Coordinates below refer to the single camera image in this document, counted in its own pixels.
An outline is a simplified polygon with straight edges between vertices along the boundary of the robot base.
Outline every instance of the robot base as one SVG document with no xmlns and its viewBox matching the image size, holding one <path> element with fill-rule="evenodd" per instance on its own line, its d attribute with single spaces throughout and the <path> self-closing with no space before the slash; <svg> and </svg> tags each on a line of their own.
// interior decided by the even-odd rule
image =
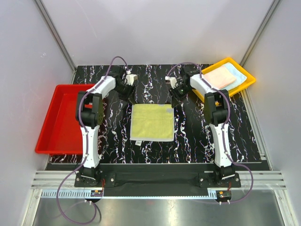
<svg viewBox="0 0 301 226">
<path fill-rule="evenodd" d="M 231 182 L 231 187 L 241 187 L 240 178 L 239 178 L 238 173 L 235 173 L 234 177 L 226 178 L 224 180 L 219 180 L 219 181 L 215 180 L 214 173 L 199 173 L 198 181 L 199 181 L 199 186 L 201 188 L 210 188 L 210 187 L 228 188 L 229 182 Z"/>
<path fill-rule="evenodd" d="M 79 169 L 75 178 L 75 187 L 102 187 L 102 180 L 104 180 L 105 187 L 115 186 L 116 174 L 112 172 L 102 172 L 99 169 L 99 165 L 96 168 Z"/>
</svg>

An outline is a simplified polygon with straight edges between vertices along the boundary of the pink cloth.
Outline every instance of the pink cloth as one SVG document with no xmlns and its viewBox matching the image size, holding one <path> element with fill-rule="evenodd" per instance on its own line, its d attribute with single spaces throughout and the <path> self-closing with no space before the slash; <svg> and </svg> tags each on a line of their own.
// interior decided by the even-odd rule
<svg viewBox="0 0 301 226">
<path fill-rule="evenodd" d="M 204 74 L 204 77 L 207 82 L 218 89 L 222 89 L 236 80 L 236 77 L 223 65 Z"/>
</svg>

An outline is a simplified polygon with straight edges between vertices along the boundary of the red tray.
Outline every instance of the red tray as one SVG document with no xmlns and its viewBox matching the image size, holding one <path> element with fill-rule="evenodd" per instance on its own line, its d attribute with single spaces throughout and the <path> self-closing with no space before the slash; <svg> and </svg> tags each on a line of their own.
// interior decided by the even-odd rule
<svg viewBox="0 0 301 226">
<path fill-rule="evenodd" d="M 88 85 L 58 85 L 36 145 L 42 154 L 82 154 L 79 122 L 75 119 L 77 94 L 91 88 Z"/>
</svg>

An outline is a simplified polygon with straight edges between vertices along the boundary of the white wall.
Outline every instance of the white wall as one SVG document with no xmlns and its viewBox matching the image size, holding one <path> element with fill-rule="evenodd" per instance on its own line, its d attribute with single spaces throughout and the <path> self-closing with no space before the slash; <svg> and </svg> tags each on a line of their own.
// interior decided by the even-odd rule
<svg viewBox="0 0 301 226">
<path fill-rule="evenodd" d="M 240 61 L 272 0 L 43 0 L 76 65 Z"/>
<path fill-rule="evenodd" d="M 0 221 L 15 226 L 37 169 L 34 152 L 54 88 L 71 70 L 32 0 L 0 1 Z"/>
<path fill-rule="evenodd" d="M 249 88 L 273 168 L 284 176 L 301 222 L 301 1 L 279 5 L 245 68 L 257 78 Z"/>
</svg>

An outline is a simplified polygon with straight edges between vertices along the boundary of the blue cloth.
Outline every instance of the blue cloth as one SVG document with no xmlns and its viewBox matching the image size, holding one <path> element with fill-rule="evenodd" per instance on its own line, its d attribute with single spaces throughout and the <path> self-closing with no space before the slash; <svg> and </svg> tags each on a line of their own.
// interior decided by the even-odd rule
<svg viewBox="0 0 301 226">
<path fill-rule="evenodd" d="M 228 71 L 235 76 L 236 80 L 222 89 L 226 89 L 229 91 L 230 89 L 234 89 L 246 81 L 246 76 L 242 74 L 239 70 L 237 70 L 233 64 L 225 63 L 223 66 L 225 66 L 228 69 Z"/>
</svg>

